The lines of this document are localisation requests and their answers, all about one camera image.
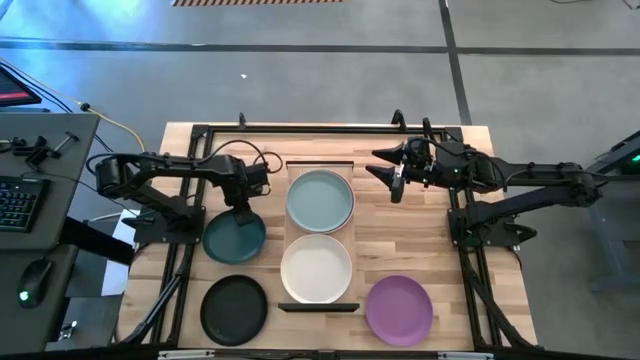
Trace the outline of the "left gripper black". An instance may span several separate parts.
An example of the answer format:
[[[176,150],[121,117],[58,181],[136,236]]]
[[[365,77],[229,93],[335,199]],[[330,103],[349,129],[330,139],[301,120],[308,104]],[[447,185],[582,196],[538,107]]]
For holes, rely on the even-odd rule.
[[[265,164],[247,166],[231,155],[223,155],[226,172],[221,180],[225,204],[233,208],[233,216],[239,226],[257,221],[259,216],[250,208],[249,199],[263,195],[269,186],[268,167]]]

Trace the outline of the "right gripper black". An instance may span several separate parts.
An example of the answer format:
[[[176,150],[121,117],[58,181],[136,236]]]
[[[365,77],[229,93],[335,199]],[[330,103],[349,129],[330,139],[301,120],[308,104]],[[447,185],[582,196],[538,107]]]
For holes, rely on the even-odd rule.
[[[366,165],[365,169],[388,189],[391,190],[391,202],[400,203],[404,187],[411,181],[429,185],[434,163],[430,150],[430,140],[424,137],[410,137],[393,148],[377,149],[372,155],[397,165],[397,168]]]

